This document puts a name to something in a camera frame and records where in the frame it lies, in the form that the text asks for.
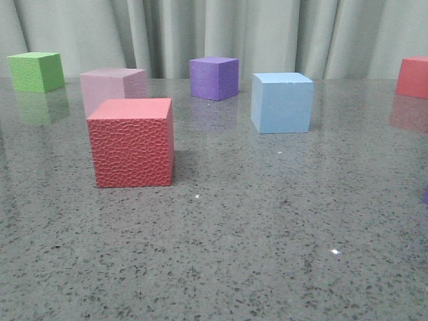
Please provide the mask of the light blue foam cube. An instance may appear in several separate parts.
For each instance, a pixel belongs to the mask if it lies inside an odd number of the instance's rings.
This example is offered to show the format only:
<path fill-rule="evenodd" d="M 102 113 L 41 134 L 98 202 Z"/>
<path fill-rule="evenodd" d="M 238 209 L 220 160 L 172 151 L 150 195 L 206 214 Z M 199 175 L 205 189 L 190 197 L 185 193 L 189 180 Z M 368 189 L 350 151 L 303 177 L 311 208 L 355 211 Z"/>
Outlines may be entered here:
<path fill-rule="evenodd" d="M 251 120 L 261 134 L 308 132 L 314 82 L 295 73 L 254 73 Z"/>

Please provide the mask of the purple foam cube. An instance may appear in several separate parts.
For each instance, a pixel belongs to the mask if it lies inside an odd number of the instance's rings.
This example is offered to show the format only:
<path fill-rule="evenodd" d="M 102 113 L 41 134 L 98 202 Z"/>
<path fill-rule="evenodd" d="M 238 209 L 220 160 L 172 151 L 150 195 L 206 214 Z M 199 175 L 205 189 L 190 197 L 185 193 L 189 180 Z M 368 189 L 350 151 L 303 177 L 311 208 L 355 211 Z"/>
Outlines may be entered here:
<path fill-rule="evenodd" d="M 191 95 L 220 101 L 238 95 L 239 60 L 204 57 L 189 60 Z"/>

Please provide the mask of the red textured foam cube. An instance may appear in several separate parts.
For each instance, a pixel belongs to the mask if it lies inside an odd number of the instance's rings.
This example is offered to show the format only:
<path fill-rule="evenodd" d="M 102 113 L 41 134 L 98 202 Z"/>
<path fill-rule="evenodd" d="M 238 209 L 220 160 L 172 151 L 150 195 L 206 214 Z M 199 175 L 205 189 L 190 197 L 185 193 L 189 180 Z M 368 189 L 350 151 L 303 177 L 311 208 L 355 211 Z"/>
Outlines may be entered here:
<path fill-rule="evenodd" d="M 106 100 L 86 121 L 97 187 L 171 184 L 175 150 L 170 98 Z"/>

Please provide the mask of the pink foam cube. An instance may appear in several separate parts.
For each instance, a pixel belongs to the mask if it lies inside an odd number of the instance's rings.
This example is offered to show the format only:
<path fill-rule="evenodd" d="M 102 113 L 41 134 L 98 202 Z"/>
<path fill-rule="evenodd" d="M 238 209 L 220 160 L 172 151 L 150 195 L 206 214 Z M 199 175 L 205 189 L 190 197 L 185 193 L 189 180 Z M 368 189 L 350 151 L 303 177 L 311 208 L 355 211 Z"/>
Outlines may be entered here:
<path fill-rule="evenodd" d="M 100 68 L 80 74 L 85 115 L 107 99 L 146 98 L 146 70 Z"/>

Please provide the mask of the grey-green curtain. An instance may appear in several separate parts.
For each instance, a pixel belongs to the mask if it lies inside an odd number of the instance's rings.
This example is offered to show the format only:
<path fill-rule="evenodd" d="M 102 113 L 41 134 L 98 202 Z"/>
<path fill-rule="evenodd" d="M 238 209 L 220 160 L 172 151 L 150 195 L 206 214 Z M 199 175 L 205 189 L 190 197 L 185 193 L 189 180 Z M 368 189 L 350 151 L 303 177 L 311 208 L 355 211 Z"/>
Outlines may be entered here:
<path fill-rule="evenodd" d="M 187 78 L 193 58 L 237 58 L 242 78 L 300 72 L 313 79 L 397 77 L 427 54 L 426 1 L 2 1 L 7 57 L 58 52 L 64 74 L 141 68 Z"/>

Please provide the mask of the green foam cube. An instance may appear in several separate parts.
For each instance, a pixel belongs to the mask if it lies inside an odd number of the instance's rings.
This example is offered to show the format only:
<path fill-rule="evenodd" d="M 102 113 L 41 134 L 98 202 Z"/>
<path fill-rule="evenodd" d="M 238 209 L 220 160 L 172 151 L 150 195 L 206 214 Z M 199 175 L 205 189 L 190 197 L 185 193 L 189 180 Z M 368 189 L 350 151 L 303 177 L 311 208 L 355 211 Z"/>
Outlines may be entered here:
<path fill-rule="evenodd" d="M 65 86 L 60 53 L 21 53 L 7 61 L 17 92 L 46 93 Z"/>

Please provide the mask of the red foam cube far right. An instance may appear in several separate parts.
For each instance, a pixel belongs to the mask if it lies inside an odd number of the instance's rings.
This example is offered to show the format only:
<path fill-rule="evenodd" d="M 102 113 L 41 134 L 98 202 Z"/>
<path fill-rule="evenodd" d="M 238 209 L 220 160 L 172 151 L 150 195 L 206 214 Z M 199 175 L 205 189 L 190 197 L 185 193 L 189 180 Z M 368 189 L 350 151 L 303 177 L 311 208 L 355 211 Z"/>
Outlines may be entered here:
<path fill-rule="evenodd" d="M 395 93 L 427 99 L 427 56 L 402 59 Z"/>

